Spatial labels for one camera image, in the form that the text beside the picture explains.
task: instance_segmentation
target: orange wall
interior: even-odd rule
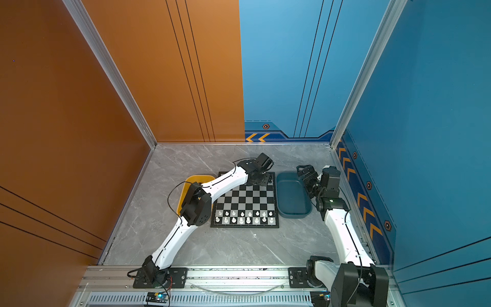
[[[83,0],[157,141],[244,141],[238,0]]]
[[[62,0],[0,19],[0,306],[66,306],[149,147]]]

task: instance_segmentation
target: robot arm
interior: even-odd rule
[[[267,185],[270,176],[266,171],[272,166],[273,161],[262,153],[256,159],[240,161],[232,170],[215,180],[203,184],[192,183],[184,197],[176,225],[142,265],[148,279],[157,285],[165,282],[165,269],[174,262],[174,257],[192,232],[208,221],[213,202],[242,184]]]

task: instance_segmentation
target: yellow tray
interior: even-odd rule
[[[212,175],[193,175],[191,177],[188,177],[186,181],[205,183],[205,182],[210,182],[213,179],[215,179],[215,177],[213,177]],[[184,197],[186,196],[186,193],[188,192],[190,185],[191,184],[189,183],[185,183],[183,186],[183,190],[181,192],[181,198],[179,198],[179,205],[177,206],[177,214],[181,214],[181,205],[184,201]]]

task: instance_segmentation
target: aluminum frame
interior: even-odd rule
[[[360,101],[368,81],[370,80],[377,63],[379,62],[380,56],[382,55],[382,52],[389,41],[392,31],[394,30],[407,1],[408,0],[390,0],[387,10],[385,10],[382,21],[380,22],[377,33],[372,41],[372,45],[370,46],[365,61],[360,69],[360,73],[356,78],[353,89],[351,90],[346,105],[341,112],[341,116],[339,117],[336,128],[334,129],[334,133],[332,134],[330,142],[331,148],[336,148],[341,140],[341,137],[348,126],[348,123],[350,122],[351,116],[353,115],[353,112]]]

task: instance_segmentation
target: yellow chevron arrow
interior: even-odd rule
[[[361,193],[358,193],[358,208],[360,207],[360,198],[368,201],[367,197]]]
[[[363,220],[365,223],[367,222],[367,213],[370,214],[371,216],[375,217],[375,214],[373,214],[372,210],[368,210],[367,207],[363,208]]]
[[[255,136],[256,136],[256,134],[257,134],[257,133],[253,133],[253,134],[251,134],[251,135],[250,135],[250,137],[248,137],[246,140],[247,140],[247,141],[249,141],[249,142],[251,142],[251,143],[254,143],[254,141],[253,141],[253,140],[251,140],[251,138],[255,137]]]
[[[262,137],[260,137],[260,138],[259,138],[259,140],[260,140],[261,142],[266,142],[266,141],[264,140],[264,138],[265,138],[265,137],[267,137],[268,135],[270,135],[270,134],[269,134],[269,133],[266,133],[265,135],[263,135]]]
[[[351,162],[351,160],[349,158],[343,158],[343,169],[345,169],[346,161]]]
[[[377,226],[370,223],[370,239],[372,239],[372,241],[373,241],[373,231],[374,230],[376,232],[378,232],[381,236],[383,236],[382,231]]]

